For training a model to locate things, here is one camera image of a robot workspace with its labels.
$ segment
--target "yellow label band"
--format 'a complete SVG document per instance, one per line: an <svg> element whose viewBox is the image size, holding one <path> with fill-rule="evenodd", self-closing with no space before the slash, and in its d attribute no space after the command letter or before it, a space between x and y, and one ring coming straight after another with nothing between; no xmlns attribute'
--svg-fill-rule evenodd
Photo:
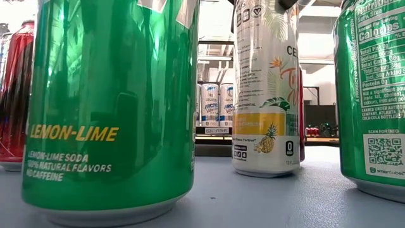
<svg viewBox="0 0 405 228"><path fill-rule="evenodd" d="M119 127L86 127L81 126L77 131L73 126L33 124L30 137L34 139L62 139L74 137L76 141L115 141Z"/></svg>
<svg viewBox="0 0 405 228"><path fill-rule="evenodd" d="M234 134L265 135L273 124L276 136L285 135L285 113L242 113L234 114Z"/></svg>

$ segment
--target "pineapple illustration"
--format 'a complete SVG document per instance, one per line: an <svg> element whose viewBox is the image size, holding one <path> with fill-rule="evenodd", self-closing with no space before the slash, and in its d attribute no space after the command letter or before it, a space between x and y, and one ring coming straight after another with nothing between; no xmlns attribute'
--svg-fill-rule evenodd
<svg viewBox="0 0 405 228"><path fill-rule="evenodd" d="M274 148L276 133L277 127L274 124L271 124L267 130L266 136L260 140L260 143L256 146L255 150L259 153L270 153Z"/></svg>

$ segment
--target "dark red can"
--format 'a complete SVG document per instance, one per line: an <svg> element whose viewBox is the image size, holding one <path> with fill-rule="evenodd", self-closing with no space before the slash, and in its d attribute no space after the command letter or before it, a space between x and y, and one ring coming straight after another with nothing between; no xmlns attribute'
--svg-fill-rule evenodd
<svg viewBox="0 0 405 228"><path fill-rule="evenodd" d="M7 171L20 171L28 116L34 21L23 22L11 36L6 71L0 92L0 165Z"/></svg>
<svg viewBox="0 0 405 228"><path fill-rule="evenodd" d="M302 84L302 70L299 67L299 158L305 160L305 126L304 126L304 87Z"/></svg>

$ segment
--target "nutrition facts label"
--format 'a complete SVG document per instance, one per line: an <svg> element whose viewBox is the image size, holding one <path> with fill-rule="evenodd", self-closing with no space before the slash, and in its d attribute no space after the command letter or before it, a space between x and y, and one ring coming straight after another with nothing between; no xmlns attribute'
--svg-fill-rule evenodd
<svg viewBox="0 0 405 228"><path fill-rule="evenodd" d="M405 6L393 7L400 1L370 1L356 8L354 78L363 120L405 117Z"/></svg>

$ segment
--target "green soda can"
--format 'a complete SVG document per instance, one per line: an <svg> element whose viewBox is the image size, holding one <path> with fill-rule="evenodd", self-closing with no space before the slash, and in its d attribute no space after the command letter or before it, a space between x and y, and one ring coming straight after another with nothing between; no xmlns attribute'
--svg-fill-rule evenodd
<svg viewBox="0 0 405 228"><path fill-rule="evenodd" d="M22 198L54 223L167 212L194 179L198 0L41 0Z"/></svg>
<svg viewBox="0 0 405 228"><path fill-rule="evenodd" d="M346 0L335 24L342 174L405 203L405 1Z"/></svg>

